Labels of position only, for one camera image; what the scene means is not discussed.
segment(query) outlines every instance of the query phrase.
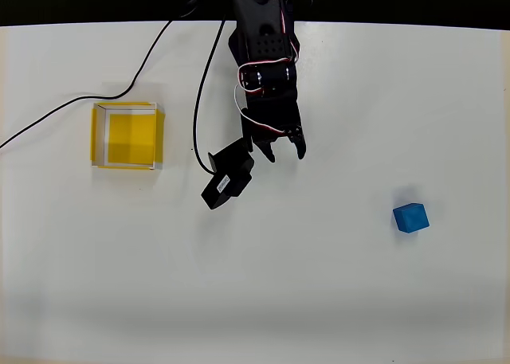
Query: yellow box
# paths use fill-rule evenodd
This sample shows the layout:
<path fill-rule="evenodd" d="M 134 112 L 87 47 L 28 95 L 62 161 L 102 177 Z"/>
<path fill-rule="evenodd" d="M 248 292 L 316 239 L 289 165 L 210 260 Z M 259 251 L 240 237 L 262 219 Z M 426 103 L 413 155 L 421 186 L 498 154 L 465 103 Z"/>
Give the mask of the yellow box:
<path fill-rule="evenodd" d="M 113 169 L 163 166 L 165 113 L 156 103 L 95 103 L 92 108 L 92 165 Z"/>

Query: white surface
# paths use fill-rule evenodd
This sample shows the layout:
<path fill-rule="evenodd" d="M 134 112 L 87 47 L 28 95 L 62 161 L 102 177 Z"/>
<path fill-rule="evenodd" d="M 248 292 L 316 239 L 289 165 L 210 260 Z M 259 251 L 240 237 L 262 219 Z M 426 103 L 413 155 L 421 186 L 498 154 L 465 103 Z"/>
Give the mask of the white surface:
<path fill-rule="evenodd" d="M 163 23 L 9 29 L 5 135 L 121 91 Z M 92 362 L 391 363 L 500 357 L 506 184 L 500 35 L 297 25 L 308 152 L 256 151 L 211 212 L 195 95 L 218 23 L 175 23 L 129 100 L 166 110 L 161 172 L 90 167 L 90 102 L 2 153 L 7 354 Z M 228 23 L 199 145 L 241 134 Z M 404 237 L 391 210 L 422 202 Z"/>

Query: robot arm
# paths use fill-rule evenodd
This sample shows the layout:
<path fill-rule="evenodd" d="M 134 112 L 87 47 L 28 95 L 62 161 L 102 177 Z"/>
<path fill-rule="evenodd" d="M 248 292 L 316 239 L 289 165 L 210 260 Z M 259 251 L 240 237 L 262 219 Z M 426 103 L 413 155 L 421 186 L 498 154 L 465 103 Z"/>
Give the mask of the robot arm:
<path fill-rule="evenodd" d="M 255 143 L 275 162 L 271 143 L 288 137 L 302 159 L 306 143 L 296 87 L 300 43 L 294 34 L 292 0 L 233 0 L 233 9 L 237 28 L 229 47 L 246 94 L 241 123 L 249 151 Z"/>

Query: yellow square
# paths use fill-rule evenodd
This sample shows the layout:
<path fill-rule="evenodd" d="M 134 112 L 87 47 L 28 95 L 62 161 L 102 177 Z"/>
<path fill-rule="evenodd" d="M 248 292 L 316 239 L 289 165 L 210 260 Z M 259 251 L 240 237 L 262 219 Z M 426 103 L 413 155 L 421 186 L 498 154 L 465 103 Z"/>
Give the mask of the yellow square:
<path fill-rule="evenodd" d="M 152 165 L 155 115 L 110 115 L 109 163 Z"/>

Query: cable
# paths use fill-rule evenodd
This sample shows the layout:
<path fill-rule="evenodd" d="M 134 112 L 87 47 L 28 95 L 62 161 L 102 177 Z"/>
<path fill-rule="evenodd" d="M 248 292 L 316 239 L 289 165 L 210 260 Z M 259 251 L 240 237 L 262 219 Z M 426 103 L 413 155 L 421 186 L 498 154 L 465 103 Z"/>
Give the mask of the cable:
<path fill-rule="evenodd" d="M 240 86 L 239 84 L 236 84 L 235 87 L 233 87 L 233 100 L 235 101 L 236 103 L 236 106 L 237 106 L 237 109 L 239 110 L 239 113 L 241 113 L 241 115 L 251 121 L 252 123 L 254 123 L 255 125 L 258 125 L 259 127 L 265 127 L 266 129 L 270 130 L 270 131 L 274 131 L 276 133 L 278 133 L 279 135 L 284 135 L 285 132 L 284 131 L 280 131 L 278 129 L 276 129 L 275 127 L 270 127 L 269 125 L 265 124 L 265 123 L 258 123 L 257 121 L 255 121 L 254 119 L 250 119 L 247 115 L 245 115 L 242 110 L 241 110 L 241 107 L 239 106 L 239 103 L 237 102 L 237 87 Z"/>
<path fill-rule="evenodd" d="M 202 80 L 200 81 L 200 87 L 198 88 L 197 94 L 197 102 L 194 106 L 194 114 L 193 114 L 193 149 L 194 155 L 197 157 L 198 164 L 205 170 L 207 173 L 214 175 L 214 172 L 210 170 L 202 159 L 200 158 L 200 154 L 198 153 L 197 147 L 197 119 L 198 119 L 198 107 L 200 106 L 200 97 L 202 96 L 202 90 L 204 88 L 204 83 L 206 82 L 207 72 L 209 72 L 210 62 L 213 60 L 214 52 L 216 51 L 216 47 L 218 46 L 218 42 L 220 40 L 220 36 L 222 35 L 223 26 L 225 25 L 226 14 L 223 15 L 222 23 L 220 28 L 218 29 L 218 34 L 216 35 L 216 39 L 214 40 L 213 48 L 210 50 L 209 59 L 207 60 L 206 68 L 204 69 L 204 73 L 202 74 Z"/>
<path fill-rule="evenodd" d="M 262 60 L 262 61 L 249 61 L 248 63 L 244 63 L 243 65 L 241 65 L 238 69 L 237 69 L 237 83 L 239 84 L 239 86 L 245 91 L 245 92 L 249 92 L 249 93 L 254 93 L 254 92 L 259 92 L 261 91 L 263 88 L 257 88 L 257 89 L 247 89 L 245 88 L 245 86 L 243 85 L 243 83 L 241 82 L 241 69 L 243 69 L 244 67 L 248 66 L 248 65 L 261 65 L 261 64 L 275 64 L 275 63 L 280 63 L 282 61 L 290 61 L 292 59 L 289 59 L 287 57 L 282 57 L 281 59 L 277 59 L 277 60 Z"/>
<path fill-rule="evenodd" d="M 198 4 L 200 3 L 200 1 L 201 0 L 190 0 L 188 3 L 186 3 L 184 6 L 194 5 L 194 7 L 188 13 L 179 16 L 179 18 L 182 19 L 182 18 L 187 18 L 188 16 L 190 16 L 194 11 L 197 10 Z"/>
<path fill-rule="evenodd" d="M 189 12 L 188 14 L 184 14 L 184 15 L 180 15 L 179 18 L 184 18 L 185 16 L 188 16 L 190 15 L 194 10 L 196 10 L 197 6 L 198 6 L 198 1 L 199 0 L 195 0 L 197 2 L 197 5 L 196 7 L 191 11 Z M 70 101 L 68 101 L 67 103 L 64 103 L 62 105 L 60 105 L 59 107 L 56 107 L 55 109 L 53 109 L 52 111 L 46 113 L 44 116 L 42 116 L 40 119 L 34 121 L 33 123 L 31 123 L 29 126 L 27 127 L 24 127 L 23 129 L 21 129 L 18 133 L 16 133 L 15 135 L 12 135 L 11 137 L 9 137 L 6 141 L 4 141 L 2 144 L 0 144 L 0 149 L 2 149 L 5 145 L 7 145 L 8 143 L 10 143 L 13 139 L 16 139 L 18 136 L 22 135 L 23 133 L 25 133 L 26 131 L 28 131 L 31 127 L 34 127 L 36 126 L 38 123 L 40 123 L 41 121 L 43 121 L 44 119 L 47 119 L 48 117 L 50 117 L 53 113 L 55 112 L 58 112 L 60 111 L 62 108 L 65 108 L 67 107 L 68 105 L 70 104 L 73 104 L 73 103 L 76 103 L 77 101 L 81 101 L 81 100 L 117 100 L 121 97 L 124 97 L 126 96 L 131 90 L 132 88 L 135 86 L 135 82 L 136 80 L 138 79 L 138 76 L 139 74 L 142 72 L 143 70 L 143 67 L 145 66 L 145 64 L 147 63 L 147 60 L 149 59 L 149 56 L 151 55 L 152 53 L 152 50 L 154 49 L 156 43 L 159 41 L 159 39 L 161 38 L 161 36 L 163 35 L 163 33 L 165 32 L 165 30 L 168 28 L 168 26 L 173 22 L 173 20 L 169 20 L 165 26 L 161 29 L 161 31 L 159 31 L 159 34 L 158 36 L 156 37 L 156 39 L 154 40 L 154 42 L 152 43 L 151 47 L 149 48 L 149 51 L 147 52 L 145 58 L 143 59 L 143 62 L 142 64 L 140 65 L 140 68 L 138 69 L 138 72 L 136 72 L 135 74 L 135 77 L 133 77 L 133 80 L 131 81 L 131 83 L 129 84 L 129 86 L 121 93 L 119 93 L 118 95 L 115 95 L 115 96 L 80 96 L 80 97 L 76 97 Z"/>

